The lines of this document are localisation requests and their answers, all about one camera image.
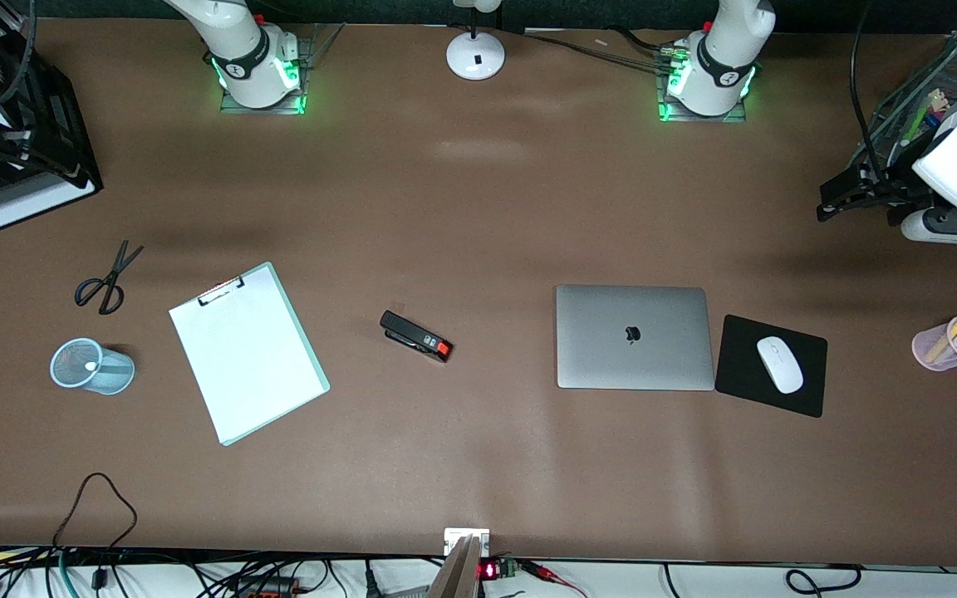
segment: mesh pen holder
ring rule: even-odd
[[[91,338],[73,338],[54,352],[50,359],[50,378],[65,389],[116,395],[135,378],[135,362]]]
[[[912,341],[910,348],[915,352],[918,363],[927,370],[945,371],[957,367],[957,346],[952,343],[952,336],[950,336],[950,329],[955,322],[957,318],[944,325],[915,334],[915,340]],[[941,347],[939,352],[933,360],[928,360],[928,355],[937,345]]]

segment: computer mouse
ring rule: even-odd
[[[800,371],[800,364],[793,350],[777,336],[768,336],[755,344],[759,349],[759,357],[763,359],[763,366],[767,374],[778,387],[778,393],[790,395],[800,390],[804,385],[804,372]]]

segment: laptop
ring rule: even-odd
[[[704,289],[556,287],[556,383],[714,390]]]

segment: white lamp base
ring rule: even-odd
[[[449,42],[445,61],[460,78],[471,81],[489,79],[504,66],[504,46],[500,39],[488,33],[479,33],[474,39],[471,33],[462,33]]]

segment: black scissors handle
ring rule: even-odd
[[[116,283],[117,276],[114,273],[106,277],[106,279],[92,277],[80,283],[80,286],[76,288],[76,295],[73,296],[73,299],[76,300],[77,306],[86,306],[86,304],[91,301],[91,298],[98,295],[98,291],[107,287],[106,296],[102,298],[102,304],[98,307],[98,313],[103,316],[110,315],[113,311],[117,311],[121,304],[125,302],[125,289],[118,287]],[[110,306],[110,299],[114,295],[117,296],[117,302],[113,303],[113,306]]]

